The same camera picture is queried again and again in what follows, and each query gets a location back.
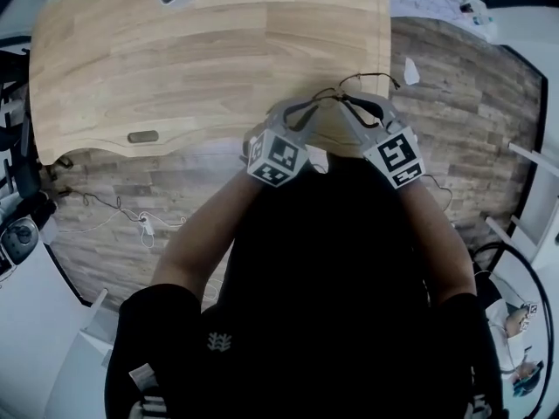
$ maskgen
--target black cable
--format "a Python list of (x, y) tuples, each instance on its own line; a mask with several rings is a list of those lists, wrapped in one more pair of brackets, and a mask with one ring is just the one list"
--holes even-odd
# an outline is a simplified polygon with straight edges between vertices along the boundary
[(543, 388), (542, 388), (542, 393), (540, 394), (540, 398), (538, 399), (538, 402), (536, 403), (532, 412), (525, 417), (525, 419), (534, 419), (535, 416), (538, 414), (538, 411), (542, 407), (543, 397), (545, 396), (548, 390), (549, 379), (551, 378), (551, 369), (553, 367), (553, 352), (555, 347), (555, 331), (553, 328), (553, 315), (551, 313), (548, 294), (545, 292), (545, 289), (543, 288), (543, 284), (540, 281), (540, 278), (538, 277), (535, 270), (532, 268), (532, 265), (529, 263), (529, 261), (514, 247), (505, 243), (491, 242), (490, 244), (483, 245), (478, 250), (476, 250), (472, 254), (472, 260), (474, 260), (477, 255), (483, 253), (484, 251), (499, 249), (501, 247), (503, 250), (508, 251), (515, 258), (521, 261), (522, 265), (524, 265), (524, 267), (530, 274), (530, 277), (534, 280), (534, 284), (538, 289), (538, 292), (540, 293), (540, 298), (542, 299), (543, 316), (545, 318), (545, 325), (548, 332), (548, 367), (545, 373), (545, 379), (543, 381)]
[(361, 76), (386, 76), (386, 77), (388, 77), (388, 78), (392, 81), (392, 84), (394, 84), (394, 88), (398, 89), (398, 88), (401, 87), (401, 86), (398, 84), (398, 81), (395, 80), (394, 78), (392, 78), (388, 73), (357, 73), (357, 74), (353, 74), (353, 75), (351, 75), (351, 76), (348, 76), (348, 77), (345, 78), (344, 80), (342, 80), (342, 81), (340, 82), (340, 84), (338, 84), (338, 86), (342, 86), (342, 84), (343, 84), (345, 81), (347, 81), (347, 80), (349, 80), (349, 79), (351, 79), (351, 78), (359, 78), (359, 79), (361, 79)]
[(333, 88), (333, 87), (328, 87), (328, 88), (325, 88), (325, 89), (323, 89), (323, 90), (320, 90), (315, 96), (313, 96), (313, 97), (311, 98), (311, 100), (316, 100), (316, 99), (318, 98), (318, 96), (319, 96), (321, 93), (327, 92), (328, 90), (331, 90), (331, 91), (334, 92), (334, 93), (336, 92), (335, 88)]
[(112, 205), (109, 202), (105, 202), (104, 200), (99, 199), (99, 197), (97, 197), (95, 194), (92, 194), (90, 192), (80, 192), (80, 191), (77, 191), (77, 190), (72, 189), (72, 188), (66, 188), (65, 191), (62, 191), (62, 192), (59, 193), (59, 196), (69, 196), (72, 193), (79, 194), (80, 196), (82, 196), (83, 197), (83, 203), (84, 203), (85, 206), (90, 205), (88, 197), (92, 197), (92, 198), (96, 199), (98, 202), (103, 203), (104, 205), (108, 206), (109, 208), (120, 211), (122, 214), (124, 214), (128, 218), (128, 220), (130, 222), (140, 222), (140, 223), (142, 222), (142, 220), (140, 220), (140, 219), (133, 219), (132, 217), (130, 217), (130, 215), (126, 211), (124, 211), (122, 209), (122, 200), (121, 200), (120, 196), (116, 197), (116, 205)]
[(450, 188), (447, 188), (446, 186), (440, 186), (437, 182), (437, 179), (435, 177), (433, 177), (431, 174), (423, 174), (421, 175), (422, 177), (430, 177), (433, 179), (433, 181), (435, 182), (435, 184), (438, 186), (439, 189), (448, 192), (451, 195), (450, 200), (448, 201), (448, 203), (445, 206), (445, 209), (443, 209), (443, 212), (445, 212), (446, 210), (448, 210), (448, 208), (451, 206), (452, 203), (452, 199), (454, 198), (454, 193), (452, 192), (452, 190)]

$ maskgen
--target hand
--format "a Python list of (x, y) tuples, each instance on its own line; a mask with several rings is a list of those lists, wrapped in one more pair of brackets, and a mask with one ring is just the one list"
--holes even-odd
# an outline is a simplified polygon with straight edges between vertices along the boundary
[(511, 313), (505, 322), (505, 329), (507, 330), (508, 338), (512, 338), (521, 332), (522, 321), (528, 316), (528, 309), (523, 307)]

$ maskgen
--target sleeve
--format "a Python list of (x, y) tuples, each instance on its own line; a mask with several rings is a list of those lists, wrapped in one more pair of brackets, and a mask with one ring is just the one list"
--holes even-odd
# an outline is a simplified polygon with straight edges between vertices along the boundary
[(448, 299), (434, 310), (432, 325), (439, 407), (447, 417), (464, 417), (468, 405), (489, 405), (491, 417), (500, 417), (499, 361), (478, 298), (462, 293)]
[(196, 358), (199, 323), (200, 303), (179, 285), (154, 285), (122, 304), (105, 383), (107, 419), (128, 419), (142, 398), (129, 373), (146, 364), (155, 373), (169, 415), (184, 416), (179, 401), (191, 380), (189, 359)]
[(496, 325), (489, 325), (489, 330), (495, 345), (495, 353), (497, 353), (500, 371), (513, 370), (514, 368), (512, 367), (512, 361), (507, 349), (507, 333)]

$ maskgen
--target electrical outlet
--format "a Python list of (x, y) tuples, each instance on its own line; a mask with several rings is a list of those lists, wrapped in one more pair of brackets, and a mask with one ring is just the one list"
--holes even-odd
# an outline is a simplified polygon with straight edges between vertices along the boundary
[(149, 221), (149, 219), (146, 216), (142, 216), (140, 217), (140, 220), (141, 220), (141, 225), (146, 231), (146, 234), (149, 236), (153, 236), (155, 234), (154, 227), (151, 226), (151, 222)]

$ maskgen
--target laminate floor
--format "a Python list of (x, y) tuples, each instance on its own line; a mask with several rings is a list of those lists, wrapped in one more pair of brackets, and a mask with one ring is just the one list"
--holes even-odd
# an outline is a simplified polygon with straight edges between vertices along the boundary
[[(541, 79), (505, 49), (432, 20), (392, 19), (392, 75), (402, 84), (406, 57), (415, 61), (421, 82), (403, 85), (391, 98), (418, 135), (428, 172), (452, 190), (447, 215), (466, 244), (476, 248), (495, 239), (485, 216), (506, 226), (519, 202), (528, 163), (509, 153), (507, 144), (534, 146)], [(54, 187), (94, 193), (111, 203), (118, 196), (124, 208), (179, 224), (241, 169), (239, 148), (239, 141), (216, 141), (134, 159), (81, 150), (67, 155), (75, 166), (59, 169)], [(445, 207), (450, 195), (432, 179), (424, 182)], [(55, 218), (62, 231), (88, 230), (114, 212), (96, 201), (86, 206), (73, 195), (59, 201)], [(117, 308), (149, 283), (176, 230), (155, 219), (152, 224), (152, 248), (142, 245), (138, 225), (117, 214), (96, 230), (61, 232), (52, 249), (85, 299), (94, 300), (106, 287), (108, 302)], [(152, 245), (150, 237), (143, 239)], [(219, 289), (226, 259), (207, 287), (204, 307)]]

